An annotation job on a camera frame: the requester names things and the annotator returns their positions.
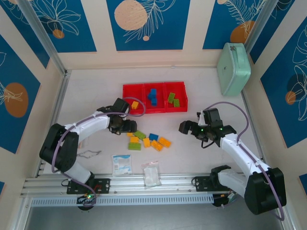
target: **green plastic box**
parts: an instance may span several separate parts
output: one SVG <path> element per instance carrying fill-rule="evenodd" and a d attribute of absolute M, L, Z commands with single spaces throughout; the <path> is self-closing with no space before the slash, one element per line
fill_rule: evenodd
<path fill-rule="evenodd" d="M 244 45 L 226 43 L 217 64 L 223 96 L 237 96 L 249 80 L 251 69 Z"/>

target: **red tray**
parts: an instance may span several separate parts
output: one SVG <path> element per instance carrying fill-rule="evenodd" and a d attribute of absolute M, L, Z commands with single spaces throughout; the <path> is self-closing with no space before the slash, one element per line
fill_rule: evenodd
<path fill-rule="evenodd" d="M 157 106 L 152 106 L 147 97 L 150 89 L 157 89 Z M 180 107 L 174 107 L 172 103 L 168 103 L 167 99 L 171 92 L 175 93 L 176 99 L 179 99 Z M 188 111 L 188 97 L 183 81 L 123 85 L 123 98 L 125 97 L 135 97 L 141 100 L 146 106 L 147 114 Z M 127 99 L 126 101 L 130 105 L 133 103 L 133 99 Z M 130 110 L 131 114 L 141 114 L 142 112 L 141 104 L 138 109 Z"/>

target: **white floor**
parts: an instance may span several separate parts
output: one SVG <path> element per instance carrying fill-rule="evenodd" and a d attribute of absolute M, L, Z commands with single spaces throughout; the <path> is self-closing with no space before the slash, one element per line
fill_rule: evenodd
<path fill-rule="evenodd" d="M 138 124 L 138 129 L 149 135 L 158 134 L 172 142 L 172 146 L 157 152 L 153 148 L 142 147 L 141 151 L 128 150 L 129 138 L 103 130 L 90 136 L 84 143 L 86 150 L 102 152 L 89 159 L 77 158 L 84 167 L 93 173 L 112 173 L 112 155 L 131 155 L 132 171 L 142 173 L 141 165 L 159 161 L 160 173 L 208 173 L 211 168 L 228 164 L 237 172 L 240 168 L 222 149 L 213 145 L 201 148 L 201 141 L 192 135 L 178 131 L 185 120 L 197 121 L 196 112 L 219 102 L 228 101 L 244 108 L 241 96 L 223 97 L 216 69 L 212 68 L 137 68 L 137 69 L 89 69 L 73 70 L 58 123 L 61 125 L 77 122 L 97 108 L 112 105 L 122 97 L 122 85 L 140 82 L 184 81 L 189 99 L 186 113 L 145 114 L 143 117 L 130 117 Z M 231 125 L 238 133 L 246 122 L 241 112 L 230 105 L 218 105 L 224 125 Z M 258 150 L 251 128 L 242 136 L 243 142 L 256 155 Z M 46 165 L 44 173 L 51 173 Z"/>

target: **plastic bag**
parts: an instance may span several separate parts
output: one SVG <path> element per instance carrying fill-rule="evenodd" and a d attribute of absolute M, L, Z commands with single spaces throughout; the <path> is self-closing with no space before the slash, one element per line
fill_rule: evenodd
<path fill-rule="evenodd" d="M 144 184 L 146 187 L 154 187 L 161 185 L 159 162 L 151 162 L 148 164 L 142 164 L 144 174 Z"/>
<path fill-rule="evenodd" d="M 113 155 L 113 176 L 131 175 L 131 155 Z"/>

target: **purple cable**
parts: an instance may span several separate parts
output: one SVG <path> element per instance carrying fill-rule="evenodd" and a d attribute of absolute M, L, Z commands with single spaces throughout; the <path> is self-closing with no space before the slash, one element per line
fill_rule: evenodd
<path fill-rule="evenodd" d="M 253 156 L 252 156 L 252 155 L 241 145 L 241 144 L 239 144 L 240 137 L 242 136 L 243 133 L 245 133 L 245 131 L 248 129 L 248 126 L 249 126 L 249 119 L 248 119 L 247 114 L 246 114 L 246 113 L 243 111 L 243 109 L 241 109 L 238 105 L 236 105 L 236 104 L 234 104 L 234 103 L 231 103 L 231 102 L 217 102 L 217 103 L 214 103 L 214 104 L 210 105 L 210 106 L 207 107 L 206 109 L 210 109 L 211 107 L 213 107 L 213 106 L 215 106 L 215 105 L 217 105 L 217 104 L 230 104 L 230 105 L 236 107 L 237 109 L 239 109 L 239 110 L 243 113 L 243 115 L 244 115 L 244 117 L 245 117 L 245 119 L 246 119 L 246 127 L 245 127 L 245 129 L 244 129 L 241 133 L 239 133 L 239 135 L 238 135 L 236 141 L 238 142 L 238 146 L 239 146 L 239 147 L 240 147 L 240 148 L 251 158 L 251 160 L 252 160 L 254 163 L 256 163 L 257 160 L 256 160 L 256 159 L 255 159 L 255 158 L 254 158 L 254 157 L 253 157 Z M 275 190 L 275 188 L 274 188 L 274 185 L 273 185 L 272 181 L 270 180 L 268 174 L 265 172 L 265 170 L 262 168 L 261 165 L 256 165 L 256 166 L 261 170 L 261 172 L 263 173 L 265 179 L 266 179 L 266 180 L 268 181 L 268 183 L 269 183 L 269 186 L 270 186 L 270 188 L 271 188 L 271 190 L 272 190 L 272 192 L 273 192 L 273 195 L 274 195 L 274 197 L 275 197 L 275 199 L 276 199 L 276 202 L 277 202 L 277 205 L 278 205 L 278 208 L 279 208 L 281 217 L 280 217 L 280 216 L 277 216 L 275 213 L 273 213 L 273 215 L 275 215 L 275 216 L 277 217 L 277 219 L 279 219 L 279 220 L 281 220 L 281 221 L 284 221 L 284 212 L 283 212 L 282 204 L 280 203 L 280 200 L 279 200 L 279 198 L 278 198 L 278 195 L 277 195 L 277 193 L 276 193 L 276 190 Z"/>
<path fill-rule="evenodd" d="M 127 113 L 120 113 L 120 112 L 110 112 L 110 113 L 104 113 L 104 114 L 97 115 L 96 117 L 101 117 L 101 116 L 106 116 L 106 115 L 129 115 L 129 116 L 134 116 L 134 117 L 140 117 L 140 116 L 143 116 L 143 115 L 145 114 L 145 112 L 146 112 L 146 106 L 144 105 L 144 103 L 143 103 L 142 101 L 140 101 L 139 99 L 134 98 L 134 97 L 124 97 L 123 99 L 133 99 L 133 100 L 138 101 L 138 102 L 143 106 L 143 108 L 144 108 L 143 113 L 142 113 L 142 114 L 139 114 L 139 115 L 133 115 L 133 114 L 127 114 Z M 54 150 L 54 154 L 53 154 L 53 158 L 52 158 L 52 163 L 51 163 L 51 170 L 52 170 L 53 173 L 56 173 L 56 172 L 58 171 L 58 170 L 55 170 L 56 158 L 57 158 L 58 151 L 59 151 L 59 148 L 60 148 L 60 146 L 61 146 L 61 143 L 63 142 L 63 140 L 64 140 L 64 138 L 66 137 L 66 135 L 67 135 L 72 129 L 74 129 L 75 127 L 81 125 L 82 123 L 84 123 L 84 122 L 86 122 L 86 121 L 95 119 L 96 117 L 94 117 L 94 116 L 87 117 L 87 118 L 85 118 L 85 119 L 79 121 L 78 123 L 76 123 L 76 125 L 74 125 L 74 126 L 70 127 L 69 129 L 67 129 L 67 130 L 63 133 L 63 135 L 61 136 L 61 138 L 60 138 L 59 141 L 58 141 L 58 144 L 57 144 L 57 146 L 56 146 L 56 149 Z M 84 183 L 82 183 L 82 182 L 80 182 L 80 181 L 77 181 L 77 180 L 71 178 L 70 176 L 68 176 L 67 174 L 65 174 L 65 173 L 63 173 L 63 172 L 62 172 L 62 174 L 63 174 L 64 176 L 66 176 L 67 178 L 71 179 L 72 181 L 74 181 L 75 183 L 80 184 L 80 185 L 86 187 L 87 189 L 89 189 L 89 190 L 93 193 L 93 195 L 94 195 L 93 202 L 92 202 L 92 203 L 89 203 L 89 204 L 84 204 L 83 206 L 85 206 L 85 207 L 92 207 L 92 206 L 94 206 L 94 204 L 96 204 L 97 194 L 96 194 L 96 192 L 94 191 L 94 189 L 92 189 L 90 186 L 88 186 L 88 185 L 86 185 L 86 184 L 84 184 Z"/>

